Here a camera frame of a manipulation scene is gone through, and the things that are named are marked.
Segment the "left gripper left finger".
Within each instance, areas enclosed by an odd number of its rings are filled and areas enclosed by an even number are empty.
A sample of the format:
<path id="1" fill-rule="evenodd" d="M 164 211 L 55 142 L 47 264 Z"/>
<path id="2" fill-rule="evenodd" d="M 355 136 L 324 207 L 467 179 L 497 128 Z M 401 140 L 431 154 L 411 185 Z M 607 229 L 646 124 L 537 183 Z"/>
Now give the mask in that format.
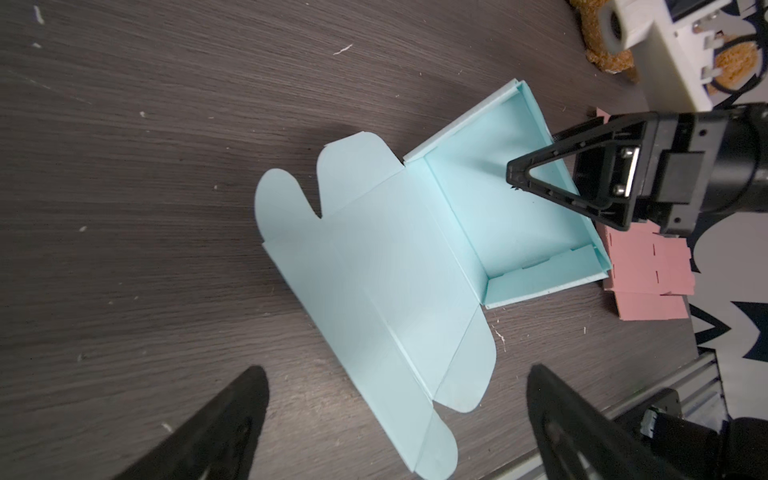
<path id="1" fill-rule="evenodd" d="M 265 370 L 251 366 L 119 479 L 247 479 L 266 418 Z"/>

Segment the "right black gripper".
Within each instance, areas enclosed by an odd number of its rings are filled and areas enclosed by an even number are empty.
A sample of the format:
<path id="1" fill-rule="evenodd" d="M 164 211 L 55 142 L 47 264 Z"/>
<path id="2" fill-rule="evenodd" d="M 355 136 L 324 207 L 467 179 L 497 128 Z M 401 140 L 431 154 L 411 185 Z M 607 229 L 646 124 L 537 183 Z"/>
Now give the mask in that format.
<path id="1" fill-rule="evenodd" d="M 686 236 L 701 214 L 729 209 L 728 145 L 722 111 L 597 116 L 509 161 L 506 181 L 619 231 L 651 221 Z M 565 165 L 580 194 L 551 184 L 552 163 Z"/>

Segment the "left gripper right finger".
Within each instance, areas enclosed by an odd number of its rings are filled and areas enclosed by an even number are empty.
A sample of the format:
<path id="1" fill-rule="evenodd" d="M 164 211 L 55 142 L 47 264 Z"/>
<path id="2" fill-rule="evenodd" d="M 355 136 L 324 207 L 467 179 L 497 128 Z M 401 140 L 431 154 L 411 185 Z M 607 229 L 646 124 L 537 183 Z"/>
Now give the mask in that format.
<path id="1" fill-rule="evenodd" d="M 584 462 L 603 479 L 683 477 L 543 364 L 533 365 L 528 373 L 526 402 L 549 479 L 587 479 Z"/>

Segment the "light blue paper box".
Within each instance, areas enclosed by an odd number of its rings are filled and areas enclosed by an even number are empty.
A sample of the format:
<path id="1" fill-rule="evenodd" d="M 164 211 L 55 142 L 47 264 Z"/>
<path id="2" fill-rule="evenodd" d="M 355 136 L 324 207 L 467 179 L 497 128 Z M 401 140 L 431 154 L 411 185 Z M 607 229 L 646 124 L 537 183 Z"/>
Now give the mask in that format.
<path id="1" fill-rule="evenodd" d="M 604 279 L 592 222 L 511 187 L 507 164 L 552 141 L 511 81 L 404 157 L 359 132 L 316 164 L 320 206 L 274 168 L 254 199 L 263 246 L 407 467 L 447 479 L 496 362 L 485 311 Z"/>

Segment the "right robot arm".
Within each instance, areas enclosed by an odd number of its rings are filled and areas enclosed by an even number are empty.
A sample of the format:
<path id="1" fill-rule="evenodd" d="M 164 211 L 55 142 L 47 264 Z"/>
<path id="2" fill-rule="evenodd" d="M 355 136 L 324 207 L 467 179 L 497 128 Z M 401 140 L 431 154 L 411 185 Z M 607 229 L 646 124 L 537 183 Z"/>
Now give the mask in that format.
<path id="1" fill-rule="evenodd" d="M 685 237 L 703 214 L 767 209 L 767 107 L 618 115 L 560 132 L 511 160 L 506 180 L 576 212 L 608 236 L 648 222 Z M 529 372 L 529 419 L 551 479 L 763 479 L 767 424 L 738 418 L 713 431 L 637 407 L 613 422 L 544 365 Z"/>

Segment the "pink paper box blank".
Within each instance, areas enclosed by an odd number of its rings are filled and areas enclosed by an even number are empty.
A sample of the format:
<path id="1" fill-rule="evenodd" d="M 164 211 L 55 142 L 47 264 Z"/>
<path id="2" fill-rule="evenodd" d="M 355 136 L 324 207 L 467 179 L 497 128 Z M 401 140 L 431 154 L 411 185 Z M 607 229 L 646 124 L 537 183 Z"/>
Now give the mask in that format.
<path id="1" fill-rule="evenodd" d="M 612 269 L 603 289 L 614 295 L 623 321 L 665 321 L 689 316 L 686 297 L 694 293 L 691 251 L 681 238 L 664 236 L 651 221 L 627 231 L 599 224 L 598 234 Z"/>

